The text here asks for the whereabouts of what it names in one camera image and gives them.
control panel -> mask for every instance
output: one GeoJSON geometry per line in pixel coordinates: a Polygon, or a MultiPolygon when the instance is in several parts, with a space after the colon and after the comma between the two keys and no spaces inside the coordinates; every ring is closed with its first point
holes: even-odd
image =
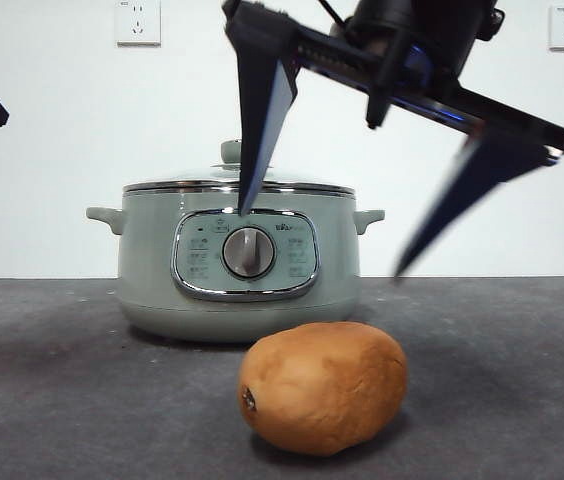
{"type": "Polygon", "coordinates": [[[185,216],[176,228],[172,273],[196,298],[274,300],[297,296],[319,270],[315,229],[297,212],[232,209],[185,216]]]}

gray table surface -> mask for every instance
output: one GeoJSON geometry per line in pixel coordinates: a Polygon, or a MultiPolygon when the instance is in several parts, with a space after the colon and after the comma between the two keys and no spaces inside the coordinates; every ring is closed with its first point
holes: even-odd
{"type": "Polygon", "coordinates": [[[323,459],[242,420],[248,345],[130,328],[112,280],[0,280],[0,479],[564,480],[564,278],[363,282],[353,318],[402,344],[409,390],[323,459]]]}

white wall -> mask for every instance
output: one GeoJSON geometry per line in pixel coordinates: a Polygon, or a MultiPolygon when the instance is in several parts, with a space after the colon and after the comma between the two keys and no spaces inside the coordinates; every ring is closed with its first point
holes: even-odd
{"type": "MultiPolygon", "coordinates": [[[[0,277],[115,276],[117,240],[87,221],[121,188],[217,161],[239,136],[236,62],[220,1],[162,0],[161,48],[121,49],[114,0],[0,0],[0,277]]],[[[326,31],[317,2],[267,0],[326,31]]],[[[500,34],[476,42],[465,87],[564,125],[564,53],[547,50],[547,0],[500,0],[500,34]]],[[[346,15],[353,0],[334,1],[346,15]]],[[[301,73],[274,162],[354,187],[386,221],[360,238],[362,273],[386,275],[436,197],[462,134],[301,73]]],[[[564,161],[517,179],[456,222],[413,275],[564,275],[564,161]]]]}

chrome trim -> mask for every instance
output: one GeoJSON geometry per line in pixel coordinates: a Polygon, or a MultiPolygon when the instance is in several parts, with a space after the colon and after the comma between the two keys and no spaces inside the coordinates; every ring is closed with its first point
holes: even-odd
{"type": "MultiPolygon", "coordinates": [[[[171,249],[171,278],[177,288],[182,289],[185,293],[193,298],[200,300],[210,300],[213,302],[268,302],[274,300],[283,300],[288,298],[296,298],[304,295],[311,286],[316,282],[318,274],[320,271],[320,266],[322,264],[320,259],[320,250],[318,248],[318,234],[315,229],[315,225],[309,217],[291,210],[273,210],[267,208],[254,208],[249,214],[266,214],[266,215],[288,215],[297,216],[305,220],[309,227],[311,228],[311,233],[313,234],[313,248],[315,251],[315,268],[313,273],[309,278],[300,285],[295,285],[294,287],[284,288],[280,290],[209,290],[205,288],[196,287],[188,283],[182,278],[182,276],[177,271],[176,266],[176,252],[178,249],[178,244],[180,242],[180,232],[182,231],[182,225],[186,220],[195,215],[219,215],[221,213],[237,215],[237,210],[231,209],[212,209],[212,210],[196,210],[184,215],[175,227],[175,238],[173,241],[173,247],[171,249]]],[[[218,267],[226,268],[224,265],[224,259],[220,260],[218,267]]]]}
{"type": "MultiPolygon", "coordinates": [[[[238,193],[237,186],[206,186],[206,187],[179,187],[179,188],[154,188],[146,190],[127,190],[122,195],[123,197],[130,197],[134,195],[151,195],[157,193],[238,193]]],[[[264,187],[260,193],[275,193],[278,195],[320,195],[328,197],[341,197],[350,198],[355,200],[355,191],[353,189],[345,189],[337,192],[335,190],[316,190],[316,189],[301,189],[294,187],[264,187]]]]}
{"type": "MultiPolygon", "coordinates": [[[[154,191],[154,190],[186,190],[191,189],[208,189],[208,188],[234,188],[235,191],[239,188],[239,182],[237,180],[231,179],[228,181],[221,180],[173,180],[164,182],[146,182],[146,183],[134,183],[132,185],[125,186],[122,191],[123,193],[136,192],[136,191],[154,191]]],[[[355,190],[348,187],[341,187],[338,185],[326,185],[321,183],[303,183],[303,182],[273,182],[265,181],[262,184],[262,191],[267,189],[292,189],[292,190],[307,190],[307,191],[318,191],[318,192],[333,192],[333,193],[344,193],[347,195],[355,195],[355,190]]]]}

black cable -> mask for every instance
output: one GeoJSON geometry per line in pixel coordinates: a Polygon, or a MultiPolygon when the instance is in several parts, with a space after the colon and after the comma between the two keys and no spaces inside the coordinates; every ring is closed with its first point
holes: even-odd
{"type": "Polygon", "coordinates": [[[333,21],[336,23],[338,27],[344,28],[346,26],[344,20],[342,20],[342,18],[337,14],[337,12],[333,10],[333,7],[329,5],[329,2],[327,2],[326,0],[318,0],[318,2],[320,2],[320,5],[322,5],[324,9],[327,11],[327,13],[331,15],[331,18],[333,19],[333,21]]]}

